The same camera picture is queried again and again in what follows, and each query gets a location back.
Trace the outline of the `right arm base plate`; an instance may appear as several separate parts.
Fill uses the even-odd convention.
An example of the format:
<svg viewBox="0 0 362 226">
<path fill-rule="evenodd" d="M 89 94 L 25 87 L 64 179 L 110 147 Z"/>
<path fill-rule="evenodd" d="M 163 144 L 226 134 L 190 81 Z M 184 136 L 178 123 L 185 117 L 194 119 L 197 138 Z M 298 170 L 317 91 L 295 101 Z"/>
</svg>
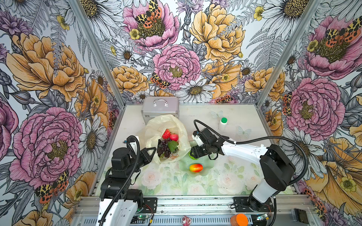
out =
<svg viewBox="0 0 362 226">
<path fill-rule="evenodd" d="M 231 209 L 236 212 L 273 212 L 273 202 L 269 198 L 265 203 L 260 203 L 256 199 L 247 196 L 233 197 L 233 203 L 230 205 Z"/>
</svg>

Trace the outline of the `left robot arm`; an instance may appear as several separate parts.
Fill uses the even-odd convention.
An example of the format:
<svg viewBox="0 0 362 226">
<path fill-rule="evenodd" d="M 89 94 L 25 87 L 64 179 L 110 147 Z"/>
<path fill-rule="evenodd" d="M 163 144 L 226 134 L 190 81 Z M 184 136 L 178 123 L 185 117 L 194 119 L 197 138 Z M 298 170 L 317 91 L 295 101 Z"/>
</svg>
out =
<svg viewBox="0 0 362 226">
<path fill-rule="evenodd" d="M 112 167 L 106 173 L 100 187 L 100 204 L 97 226 L 129 226 L 139 213 L 150 213 L 151 223 L 156 213 L 157 198 L 143 197 L 139 189 L 131 189 L 131 178 L 149 164 L 156 148 L 144 148 L 137 153 L 131 147 L 113 152 Z"/>
</svg>

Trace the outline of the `red pink apple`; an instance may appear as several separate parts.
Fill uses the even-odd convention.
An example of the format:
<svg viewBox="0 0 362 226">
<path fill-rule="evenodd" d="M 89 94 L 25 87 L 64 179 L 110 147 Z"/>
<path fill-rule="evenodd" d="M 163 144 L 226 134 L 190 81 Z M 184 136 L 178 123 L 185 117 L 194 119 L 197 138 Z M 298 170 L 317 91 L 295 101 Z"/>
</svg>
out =
<svg viewBox="0 0 362 226">
<path fill-rule="evenodd" d="M 170 137 L 169 137 L 172 141 L 175 141 L 175 142 L 178 142 L 179 140 L 179 136 L 178 134 L 170 134 Z"/>
</svg>

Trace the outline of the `red strawberry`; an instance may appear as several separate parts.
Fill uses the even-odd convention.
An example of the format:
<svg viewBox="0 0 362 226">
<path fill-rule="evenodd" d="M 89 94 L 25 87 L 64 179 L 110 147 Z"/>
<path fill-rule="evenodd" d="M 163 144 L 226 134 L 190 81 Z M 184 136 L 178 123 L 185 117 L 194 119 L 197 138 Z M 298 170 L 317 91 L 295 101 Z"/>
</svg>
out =
<svg viewBox="0 0 362 226">
<path fill-rule="evenodd" d="M 170 134 L 171 134 L 171 132 L 168 129 L 166 129 L 165 132 L 162 135 L 162 138 L 167 140 L 167 139 L 169 139 Z"/>
</svg>

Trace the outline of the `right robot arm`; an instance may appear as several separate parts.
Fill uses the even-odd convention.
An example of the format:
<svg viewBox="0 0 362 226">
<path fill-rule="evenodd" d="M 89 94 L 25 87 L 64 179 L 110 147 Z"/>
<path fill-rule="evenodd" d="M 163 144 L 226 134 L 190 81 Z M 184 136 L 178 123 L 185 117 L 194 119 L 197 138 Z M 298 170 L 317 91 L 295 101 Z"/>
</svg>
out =
<svg viewBox="0 0 362 226">
<path fill-rule="evenodd" d="M 251 211 L 261 210 L 270 197 L 285 191 L 292 181 L 296 168 L 277 145 L 252 146 L 249 141 L 237 142 L 215 135 L 208 128 L 193 132 L 192 138 L 197 145 L 191 148 L 190 156 L 195 159 L 208 156 L 212 160 L 213 154 L 216 157 L 227 155 L 261 167 L 264 178 L 252 190 L 246 203 L 242 204 Z"/>
</svg>

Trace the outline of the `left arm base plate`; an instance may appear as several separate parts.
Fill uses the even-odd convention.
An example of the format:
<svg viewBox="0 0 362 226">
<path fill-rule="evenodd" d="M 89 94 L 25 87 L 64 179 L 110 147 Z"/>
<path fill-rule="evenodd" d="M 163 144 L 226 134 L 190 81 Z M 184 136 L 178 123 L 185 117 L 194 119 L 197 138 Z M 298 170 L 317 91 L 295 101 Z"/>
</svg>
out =
<svg viewBox="0 0 362 226">
<path fill-rule="evenodd" d="M 142 214 L 155 214 L 157 210 L 158 199 L 156 197 L 146 197 L 143 198 L 142 206 L 137 210 L 138 213 Z"/>
</svg>

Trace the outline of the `green bumpy fruit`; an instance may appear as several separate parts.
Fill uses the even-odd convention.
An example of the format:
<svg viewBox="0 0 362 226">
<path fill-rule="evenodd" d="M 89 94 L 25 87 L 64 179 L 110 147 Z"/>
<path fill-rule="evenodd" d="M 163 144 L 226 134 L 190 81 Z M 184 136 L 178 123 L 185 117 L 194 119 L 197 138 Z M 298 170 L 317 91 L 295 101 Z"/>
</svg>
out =
<svg viewBox="0 0 362 226">
<path fill-rule="evenodd" d="M 195 158 L 194 156 L 191 155 L 191 151 L 189 152 L 189 157 L 192 159 L 192 160 L 197 160 L 198 158 Z"/>
</svg>

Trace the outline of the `purple grape bunch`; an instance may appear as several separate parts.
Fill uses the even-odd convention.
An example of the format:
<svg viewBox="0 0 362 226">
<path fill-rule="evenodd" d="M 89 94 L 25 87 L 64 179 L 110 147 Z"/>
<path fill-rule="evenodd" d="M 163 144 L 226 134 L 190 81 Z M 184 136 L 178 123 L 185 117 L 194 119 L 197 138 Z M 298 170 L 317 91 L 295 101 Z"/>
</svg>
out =
<svg viewBox="0 0 362 226">
<path fill-rule="evenodd" d="M 158 157 L 169 158 L 171 154 L 178 151 L 178 142 L 168 139 L 159 140 L 160 143 L 157 147 Z"/>
</svg>

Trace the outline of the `translucent cream plastic bag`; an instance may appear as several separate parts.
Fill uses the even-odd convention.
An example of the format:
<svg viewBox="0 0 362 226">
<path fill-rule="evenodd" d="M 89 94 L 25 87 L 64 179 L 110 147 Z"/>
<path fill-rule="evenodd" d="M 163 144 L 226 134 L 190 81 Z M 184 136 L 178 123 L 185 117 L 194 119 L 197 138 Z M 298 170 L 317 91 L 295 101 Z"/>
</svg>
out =
<svg viewBox="0 0 362 226">
<path fill-rule="evenodd" d="M 152 161 L 158 165 L 179 161 L 191 151 L 186 128 L 173 115 L 151 119 L 138 137 L 142 148 L 156 148 Z"/>
</svg>

